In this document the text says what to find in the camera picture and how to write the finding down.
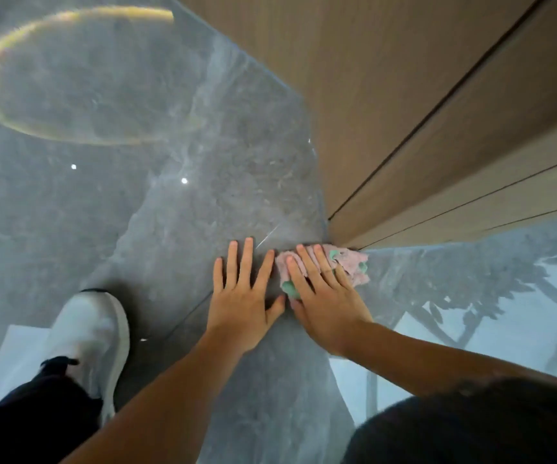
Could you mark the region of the person's right hand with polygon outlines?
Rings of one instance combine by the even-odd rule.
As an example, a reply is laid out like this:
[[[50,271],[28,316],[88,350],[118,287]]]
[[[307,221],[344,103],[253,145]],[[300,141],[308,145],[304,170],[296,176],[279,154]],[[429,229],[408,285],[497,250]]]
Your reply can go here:
[[[357,291],[336,291],[332,269],[328,291],[314,291],[293,257],[288,269],[308,316],[308,335],[331,355],[360,364],[363,334],[374,320]]]

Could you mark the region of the person's left hand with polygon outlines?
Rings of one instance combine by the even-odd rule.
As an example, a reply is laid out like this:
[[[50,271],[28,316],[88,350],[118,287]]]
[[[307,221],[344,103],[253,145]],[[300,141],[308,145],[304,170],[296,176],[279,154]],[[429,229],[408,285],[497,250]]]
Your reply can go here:
[[[256,275],[251,271],[251,289],[238,289],[239,265],[243,248],[237,241],[228,246],[223,259],[224,289],[212,294],[207,321],[209,335],[221,335],[243,354],[253,350],[271,327],[266,327],[266,292],[274,267],[274,250],[269,250]]]

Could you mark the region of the pink and green cleaning cloth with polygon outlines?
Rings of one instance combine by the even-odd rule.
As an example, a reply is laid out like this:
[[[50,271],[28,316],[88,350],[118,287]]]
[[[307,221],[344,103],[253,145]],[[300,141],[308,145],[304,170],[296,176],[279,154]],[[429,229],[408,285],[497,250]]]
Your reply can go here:
[[[367,274],[368,255],[366,253],[333,246],[332,244],[322,244],[321,247],[332,271],[335,272],[336,267],[341,266],[352,286],[365,285],[369,282]],[[275,257],[275,264],[280,277],[280,288],[288,298],[300,300],[301,296],[291,279],[288,269],[288,259],[290,257],[294,258],[303,276],[308,279],[306,265],[299,254],[295,250],[286,250]]]

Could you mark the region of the person's right forearm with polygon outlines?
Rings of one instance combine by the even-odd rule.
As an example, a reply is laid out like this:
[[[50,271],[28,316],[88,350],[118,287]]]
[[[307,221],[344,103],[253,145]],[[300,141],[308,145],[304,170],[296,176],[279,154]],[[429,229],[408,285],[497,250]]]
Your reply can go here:
[[[550,383],[557,377],[502,359],[402,335],[374,322],[353,320],[339,331],[336,352],[413,395],[450,390],[463,382],[511,377]]]

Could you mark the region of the person's left forearm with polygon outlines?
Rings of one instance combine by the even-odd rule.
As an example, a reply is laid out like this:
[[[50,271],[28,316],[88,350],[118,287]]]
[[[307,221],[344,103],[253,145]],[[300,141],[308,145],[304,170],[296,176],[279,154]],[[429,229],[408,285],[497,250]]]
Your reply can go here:
[[[243,353],[232,332],[208,331],[61,464],[196,464],[213,403]]]

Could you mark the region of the white shoe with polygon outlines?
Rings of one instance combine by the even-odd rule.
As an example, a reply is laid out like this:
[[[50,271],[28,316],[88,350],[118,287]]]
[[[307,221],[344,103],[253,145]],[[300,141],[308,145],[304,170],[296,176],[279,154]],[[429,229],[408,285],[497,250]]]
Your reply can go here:
[[[116,413],[114,393],[129,349],[122,304],[107,291],[86,289],[72,296],[56,318],[39,372],[60,372],[99,400],[99,424],[104,426]]]

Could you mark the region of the wooden cabinet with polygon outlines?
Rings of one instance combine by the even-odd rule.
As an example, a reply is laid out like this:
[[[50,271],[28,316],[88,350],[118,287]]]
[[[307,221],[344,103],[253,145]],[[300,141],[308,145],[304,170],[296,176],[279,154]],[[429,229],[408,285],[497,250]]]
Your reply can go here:
[[[557,218],[557,0],[178,0],[301,93],[332,242]]]

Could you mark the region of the person's right black trouser leg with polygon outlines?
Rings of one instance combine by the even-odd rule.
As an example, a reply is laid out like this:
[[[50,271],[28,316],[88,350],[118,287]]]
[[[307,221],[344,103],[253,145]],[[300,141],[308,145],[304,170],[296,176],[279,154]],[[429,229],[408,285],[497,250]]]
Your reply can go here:
[[[464,382],[363,423],[341,464],[557,464],[557,382]]]

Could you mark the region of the person's black trouser leg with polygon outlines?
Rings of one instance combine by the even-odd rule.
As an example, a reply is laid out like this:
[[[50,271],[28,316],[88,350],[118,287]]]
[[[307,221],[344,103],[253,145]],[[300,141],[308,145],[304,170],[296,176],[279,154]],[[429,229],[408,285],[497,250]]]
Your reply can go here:
[[[103,401],[67,374],[78,359],[45,360],[0,401],[0,464],[59,464],[94,435]]]
[[[557,464],[557,382],[464,382],[363,423],[341,464]]]

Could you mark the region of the person's left black trouser leg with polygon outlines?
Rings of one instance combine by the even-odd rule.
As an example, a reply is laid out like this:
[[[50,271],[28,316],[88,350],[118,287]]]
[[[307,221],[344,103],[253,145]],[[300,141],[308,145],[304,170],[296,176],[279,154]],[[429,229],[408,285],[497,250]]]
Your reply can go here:
[[[0,464],[59,464],[94,435],[103,401],[67,374],[78,359],[45,360],[0,401]]]

